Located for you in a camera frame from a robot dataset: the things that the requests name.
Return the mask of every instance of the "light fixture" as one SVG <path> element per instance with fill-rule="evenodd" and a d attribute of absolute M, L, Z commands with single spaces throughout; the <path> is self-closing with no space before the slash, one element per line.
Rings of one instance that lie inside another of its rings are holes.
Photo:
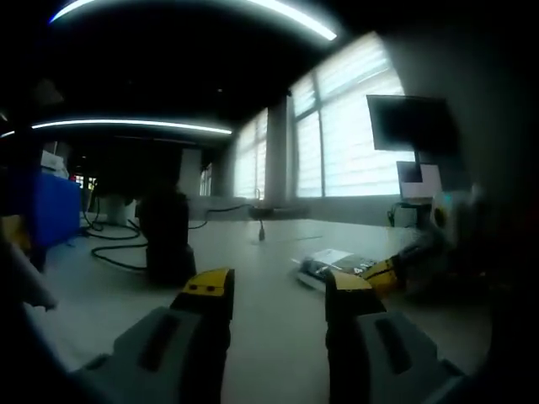
<path fill-rule="evenodd" d="M 227 129 L 210 128 L 207 126 L 177 124 L 174 122 L 161 122 L 157 120 L 63 120 L 59 122 L 49 122 L 46 124 L 33 125 L 32 129 L 49 128 L 52 126 L 67 126 L 67 125 L 139 125 L 139 126 L 154 126 L 166 127 L 186 130 L 199 130 L 203 132 L 219 133 L 223 135 L 231 135 L 232 131 Z M 14 131 L 5 133 L 0 136 L 10 136 Z"/>
<path fill-rule="evenodd" d="M 64 15 L 70 13 L 73 10 L 76 10 L 77 8 L 80 8 L 88 3 L 92 3 L 96 0 L 77 0 L 66 7 L 64 7 L 58 14 L 56 14 L 49 24 L 52 24 L 60 17 L 63 17 Z M 296 10 L 295 8 L 292 8 L 290 6 L 287 6 L 284 3 L 278 2 L 276 0 L 243 0 L 246 2 L 257 4 L 261 7 L 269 8 L 270 10 L 273 10 L 279 14 L 282 14 L 289 19 L 293 19 L 297 23 L 311 29 L 312 31 L 316 32 L 317 34 L 324 37 L 326 40 L 334 40 L 337 38 L 337 35 L 329 28 L 323 26 L 320 24 L 317 20 L 312 19 L 308 15 Z"/>

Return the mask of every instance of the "white table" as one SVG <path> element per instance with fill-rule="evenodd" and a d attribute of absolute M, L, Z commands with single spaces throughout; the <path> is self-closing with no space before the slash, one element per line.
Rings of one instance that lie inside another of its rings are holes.
<path fill-rule="evenodd" d="M 296 282 L 291 258 L 337 248 L 380 260 L 396 253 L 417 233 L 310 220 L 264 225 L 265 242 L 258 241 L 258 222 L 214 221 L 189 234 L 199 271 L 223 266 L 236 269 L 232 344 L 223 402 L 327 403 L 323 295 Z M 47 278 L 61 304 L 55 312 L 33 311 L 45 337 L 69 369 L 76 369 L 96 354 L 110 352 L 118 335 L 152 308 L 169 305 L 177 293 L 151 286 L 141 276 L 123 273 L 89 256 L 90 248 L 107 242 L 79 238 L 73 243 L 75 247 L 56 247 L 48 260 Z M 141 249 L 110 252 L 108 256 L 126 263 L 145 263 Z M 453 356 L 458 357 L 464 347 L 464 362 L 470 357 L 466 348 L 478 350 L 488 337 L 488 324 L 477 325 L 478 318 L 486 318 L 482 308 L 474 309 L 473 315 L 468 310 L 461 324 L 452 309 L 446 314 L 407 309 L 403 298 L 387 304 L 409 312 L 442 345 L 444 354 L 455 351 Z M 454 336 L 444 337 L 447 329 L 462 330 L 456 333 L 461 347 L 454 347 Z M 459 364 L 458 358 L 450 359 Z"/>

